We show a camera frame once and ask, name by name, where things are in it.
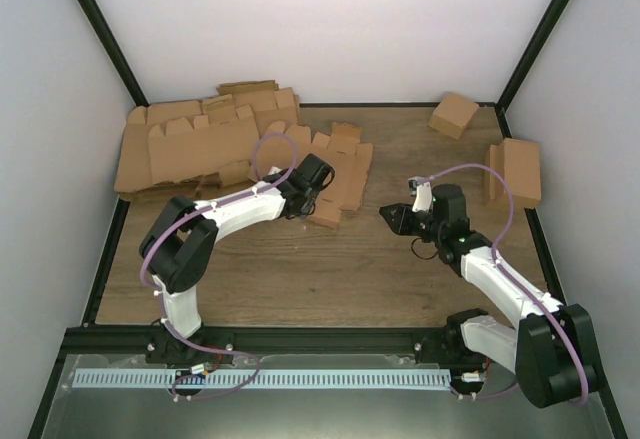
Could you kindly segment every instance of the cardboard pile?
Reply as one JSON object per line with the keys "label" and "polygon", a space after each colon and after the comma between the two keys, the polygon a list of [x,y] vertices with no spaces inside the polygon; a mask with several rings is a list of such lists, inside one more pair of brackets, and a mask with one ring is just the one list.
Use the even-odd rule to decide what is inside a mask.
{"label": "cardboard pile", "polygon": [[456,140],[460,139],[479,107],[472,100],[449,92],[433,111],[429,127]]}
{"label": "cardboard pile", "polygon": [[[373,158],[373,144],[360,142],[361,128],[334,123],[330,136],[317,132],[312,140],[308,127],[294,124],[287,128],[283,121],[278,121],[271,124],[267,132],[285,133],[293,140],[298,150],[297,164],[307,154],[315,154],[335,169],[333,182],[318,196],[315,212],[308,221],[336,229],[342,211],[355,211],[360,207]],[[286,169],[292,164],[293,148],[286,139],[273,138],[264,143],[256,161],[261,176],[271,166]],[[250,177],[258,180],[253,171]]]}
{"label": "cardboard pile", "polygon": [[[542,198],[540,186],[540,147],[535,142],[505,139],[487,151],[485,164],[504,179],[516,209],[533,209]],[[498,179],[484,173],[484,202],[496,209],[509,210],[509,197]]]}
{"label": "cardboard pile", "polygon": [[[336,171],[309,220],[337,228],[341,211],[358,209],[373,156],[373,145],[360,143],[360,128],[334,124],[331,136],[316,133],[312,141],[311,130],[300,126],[299,101],[291,88],[260,81],[217,89],[218,97],[152,104],[129,114],[115,182],[123,199],[193,197],[207,185],[255,181],[250,161],[259,138],[286,131],[298,147],[298,164],[314,153]],[[288,168],[291,161],[290,144],[275,138],[264,143],[257,167],[264,175],[271,166]]]}

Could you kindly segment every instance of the wooden table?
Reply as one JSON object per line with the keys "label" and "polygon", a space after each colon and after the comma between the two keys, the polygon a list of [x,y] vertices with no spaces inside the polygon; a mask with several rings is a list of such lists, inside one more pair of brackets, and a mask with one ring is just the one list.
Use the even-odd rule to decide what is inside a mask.
{"label": "wooden table", "polygon": [[[364,203],[345,212],[337,232],[301,220],[257,224],[216,245],[198,284],[202,319],[216,325],[441,326],[449,314],[496,308],[440,261],[410,251],[411,238],[393,234],[378,208],[412,202],[407,179],[450,166],[482,162],[502,140],[493,109],[481,108],[459,141],[427,127],[429,108],[303,108],[302,123],[331,132],[332,122],[364,128],[374,144]],[[472,228],[490,239],[507,213],[482,205],[482,172],[468,169],[439,182],[459,184]],[[98,312],[99,324],[145,324],[160,315],[157,299],[138,280],[138,246],[165,201],[134,202],[118,244]],[[432,244],[416,244],[429,255]],[[524,211],[518,211],[501,252],[546,289]]]}

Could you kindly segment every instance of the cardboard box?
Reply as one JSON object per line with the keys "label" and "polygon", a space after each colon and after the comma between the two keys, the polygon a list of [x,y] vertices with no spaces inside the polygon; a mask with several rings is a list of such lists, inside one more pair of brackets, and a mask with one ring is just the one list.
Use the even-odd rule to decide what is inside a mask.
{"label": "cardboard box", "polygon": [[251,108],[236,108],[228,95],[137,107],[125,126],[114,188],[131,200],[242,182],[257,142]]}
{"label": "cardboard box", "polygon": [[287,127],[300,124],[299,99],[293,89],[280,89],[275,81],[221,84],[218,94],[231,94],[236,107],[251,106],[260,137],[277,121],[284,121]]}
{"label": "cardboard box", "polygon": [[[342,211],[355,211],[362,204],[373,158],[373,144],[361,143],[362,129],[349,124],[334,123],[330,136],[318,132],[313,140],[311,130],[297,124],[287,128],[283,121],[278,121],[267,130],[280,133],[285,131],[298,149],[296,166],[307,154],[312,153],[335,169],[333,182],[320,193],[315,212],[307,220],[337,229]],[[271,139],[264,143],[258,153],[258,174],[262,177],[272,166],[286,169],[292,160],[293,150],[286,139]],[[253,170],[249,177],[253,181],[258,180]]]}
{"label": "cardboard box", "polygon": [[[491,146],[487,161],[505,179],[516,209],[533,209],[538,205],[542,198],[538,144],[505,139],[499,146]],[[490,207],[509,210],[509,197],[504,187],[489,173],[485,174],[485,202]]]}
{"label": "cardboard box", "polygon": [[433,111],[429,126],[449,137],[460,139],[479,107],[472,100],[449,92]]}

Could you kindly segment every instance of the black frame bar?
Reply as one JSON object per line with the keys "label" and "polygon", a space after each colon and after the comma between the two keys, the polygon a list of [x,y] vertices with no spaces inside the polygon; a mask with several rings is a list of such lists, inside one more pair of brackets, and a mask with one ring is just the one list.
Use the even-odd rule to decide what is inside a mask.
{"label": "black frame bar", "polygon": [[[124,85],[138,106],[148,106],[148,102],[138,84],[133,71],[126,61],[109,25],[95,0],[78,0],[87,19],[94,28],[105,51],[113,62]],[[538,24],[507,86],[497,104],[480,103],[494,107],[503,137],[511,137],[505,112],[524,82],[529,70],[549,38],[569,0],[552,0],[542,20]],[[336,103],[301,104],[301,107],[433,107],[437,103]],[[64,360],[69,354],[146,354],[153,326],[99,326],[95,318],[109,276],[118,240],[124,226],[129,204],[118,201],[114,219],[109,229],[106,245],[98,265],[89,301],[83,316],[83,327],[68,329],[52,373],[45,389],[40,407],[33,422],[29,438],[39,438],[46,424],[55,391],[57,389]],[[533,236],[542,271],[549,292],[564,302],[564,294],[558,280],[549,247],[535,210],[527,210],[527,220]],[[416,353],[413,349],[420,337],[437,337],[438,328],[210,328],[221,334],[233,336],[240,346],[250,350],[277,353],[279,351],[298,353],[338,353],[345,351],[361,353]],[[600,392],[609,424],[614,437],[627,436],[611,390],[607,386]]]}

